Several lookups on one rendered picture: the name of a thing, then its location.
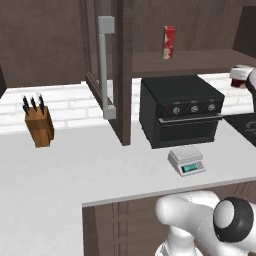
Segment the black toaster oven door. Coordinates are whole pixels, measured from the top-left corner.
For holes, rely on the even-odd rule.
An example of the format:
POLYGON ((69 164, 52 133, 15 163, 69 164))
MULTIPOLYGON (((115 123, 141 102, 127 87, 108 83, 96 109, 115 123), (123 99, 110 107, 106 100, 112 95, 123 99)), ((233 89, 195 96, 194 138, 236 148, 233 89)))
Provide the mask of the black toaster oven door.
POLYGON ((199 144, 213 142, 220 120, 195 121, 183 123, 155 123, 152 148, 199 144))

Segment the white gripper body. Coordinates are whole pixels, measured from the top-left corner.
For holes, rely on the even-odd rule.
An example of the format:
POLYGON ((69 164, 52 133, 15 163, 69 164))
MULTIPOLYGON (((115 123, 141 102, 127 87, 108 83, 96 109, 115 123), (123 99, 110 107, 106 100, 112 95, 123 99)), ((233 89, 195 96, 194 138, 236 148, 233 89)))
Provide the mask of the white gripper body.
POLYGON ((230 71, 230 78, 235 80, 246 80, 251 72, 249 66, 235 66, 230 71))

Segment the black hob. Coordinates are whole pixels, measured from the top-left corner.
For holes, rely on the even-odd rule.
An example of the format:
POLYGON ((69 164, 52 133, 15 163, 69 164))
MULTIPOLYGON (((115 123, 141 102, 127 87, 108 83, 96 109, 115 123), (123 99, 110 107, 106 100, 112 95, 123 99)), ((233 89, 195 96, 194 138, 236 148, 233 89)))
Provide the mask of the black hob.
POLYGON ((256 147, 256 113, 226 115, 224 119, 256 147))

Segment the dark wood cabinet door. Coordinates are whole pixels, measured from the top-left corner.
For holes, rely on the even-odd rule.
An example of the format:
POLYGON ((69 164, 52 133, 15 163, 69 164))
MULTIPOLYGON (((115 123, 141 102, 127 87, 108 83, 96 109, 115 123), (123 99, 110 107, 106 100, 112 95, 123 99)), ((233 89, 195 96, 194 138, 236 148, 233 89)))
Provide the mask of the dark wood cabinet door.
MULTIPOLYGON (((81 0, 84 11, 86 82, 103 111, 100 78, 98 17, 101 15, 100 0, 81 0)), ((110 0, 111 15, 115 18, 115 33, 112 36, 113 100, 116 118, 107 120, 120 143, 131 142, 131 94, 133 57, 133 8, 134 0, 110 0)))

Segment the brown wooden knife block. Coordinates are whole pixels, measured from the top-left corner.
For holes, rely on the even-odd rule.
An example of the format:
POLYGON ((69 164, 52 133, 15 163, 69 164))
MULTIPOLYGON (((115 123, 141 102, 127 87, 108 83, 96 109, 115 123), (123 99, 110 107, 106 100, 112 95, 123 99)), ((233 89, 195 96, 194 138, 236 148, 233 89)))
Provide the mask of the brown wooden knife block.
POLYGON ((54 139, 54 126, 47 106, 44 107, 44 111, 30 107, 25 115, 25 123, 36 148, 50 146, 54 139))

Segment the black toaster oven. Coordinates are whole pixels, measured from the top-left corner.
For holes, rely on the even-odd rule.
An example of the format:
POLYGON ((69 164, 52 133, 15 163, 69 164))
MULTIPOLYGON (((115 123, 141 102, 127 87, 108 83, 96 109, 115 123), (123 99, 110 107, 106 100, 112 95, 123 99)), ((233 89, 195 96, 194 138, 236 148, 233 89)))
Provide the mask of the black toaster oven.
POLYGON ((224 98, 197 75, 143 78, 139 121, 151 144, 159 118, 221 114, 224 98))

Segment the dark wood closed wall cabinet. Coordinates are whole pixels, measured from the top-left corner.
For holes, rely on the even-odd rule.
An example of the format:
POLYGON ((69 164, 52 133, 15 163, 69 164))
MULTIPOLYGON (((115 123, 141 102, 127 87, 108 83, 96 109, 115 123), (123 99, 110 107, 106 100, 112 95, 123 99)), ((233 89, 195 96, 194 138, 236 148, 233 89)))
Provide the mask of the dark wood closed wall cabinet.
POLYGON ((85 79, 81 0, 0 0, 0 67, 9 88, 85 79))

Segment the dark wood base cabinet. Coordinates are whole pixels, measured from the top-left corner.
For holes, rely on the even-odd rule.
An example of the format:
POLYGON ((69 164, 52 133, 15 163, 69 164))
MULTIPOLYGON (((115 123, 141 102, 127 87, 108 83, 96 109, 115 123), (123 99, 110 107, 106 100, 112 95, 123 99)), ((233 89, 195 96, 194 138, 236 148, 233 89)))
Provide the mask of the dark wood base cabinet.
POLYGON ((204 183, 200 175, 179 176, 153 184, 159 188, 145 193, 122 186, 125 196, 106 197, 82 206, 84 256, 155 256, 169 233, 169 227, 155 212, 157 200, 164 196, 211 191, 220 199, 237 197, 256 204, 256 178, 204 183))

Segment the dark panel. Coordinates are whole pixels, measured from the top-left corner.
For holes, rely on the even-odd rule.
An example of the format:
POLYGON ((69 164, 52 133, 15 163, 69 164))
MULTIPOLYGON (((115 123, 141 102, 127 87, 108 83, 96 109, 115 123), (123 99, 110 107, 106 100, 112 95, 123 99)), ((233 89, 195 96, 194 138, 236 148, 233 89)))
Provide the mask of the dark panel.
POLYGON ((0 65, 0 99, 4 95, 6 90, 7 90, 7 85, 3 75, 2 67, 0 65))

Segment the white digital scale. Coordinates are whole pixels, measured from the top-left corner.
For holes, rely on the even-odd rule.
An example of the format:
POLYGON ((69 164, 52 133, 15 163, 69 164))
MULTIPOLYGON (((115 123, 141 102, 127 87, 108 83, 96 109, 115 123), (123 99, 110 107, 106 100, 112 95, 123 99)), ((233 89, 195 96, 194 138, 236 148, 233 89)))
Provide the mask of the white digital scale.
POLYGON ((182 177, 205 171, 203 155, 193 145, 172 149, 168 154, 168 160, 182 177))

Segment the red and white food can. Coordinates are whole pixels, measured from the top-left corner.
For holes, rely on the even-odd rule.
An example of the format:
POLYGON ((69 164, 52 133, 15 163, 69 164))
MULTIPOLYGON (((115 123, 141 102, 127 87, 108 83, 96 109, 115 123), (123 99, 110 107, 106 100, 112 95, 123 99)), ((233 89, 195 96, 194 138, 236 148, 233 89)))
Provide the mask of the red and white food can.
POLYGON ((174 51, 176 29, 174 26, 164 27, 164 45, 163 45, 163 58, 171 59, 174 51))

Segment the dark range hood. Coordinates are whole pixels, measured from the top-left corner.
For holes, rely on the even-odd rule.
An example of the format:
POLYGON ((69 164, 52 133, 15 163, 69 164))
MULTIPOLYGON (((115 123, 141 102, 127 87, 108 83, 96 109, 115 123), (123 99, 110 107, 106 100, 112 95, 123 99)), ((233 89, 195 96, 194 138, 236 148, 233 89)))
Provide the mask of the dark range hood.
POLYGON ((244 6, 233 49, 256 58, 256 6, 244 6))

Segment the dark wood open cabinet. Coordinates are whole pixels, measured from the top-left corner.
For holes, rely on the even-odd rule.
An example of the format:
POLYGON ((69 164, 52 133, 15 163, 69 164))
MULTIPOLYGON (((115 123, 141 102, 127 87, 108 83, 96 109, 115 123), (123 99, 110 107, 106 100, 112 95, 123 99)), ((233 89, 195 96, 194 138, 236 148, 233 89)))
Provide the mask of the dark wood open cabinet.
POLYGON ((256 0, 135 0, 133 75, 152 77, 227 72, 256 58, 233 49, 242 8, 256 0), (164 27, 176 29, 171 59, 163 58, 164 27))

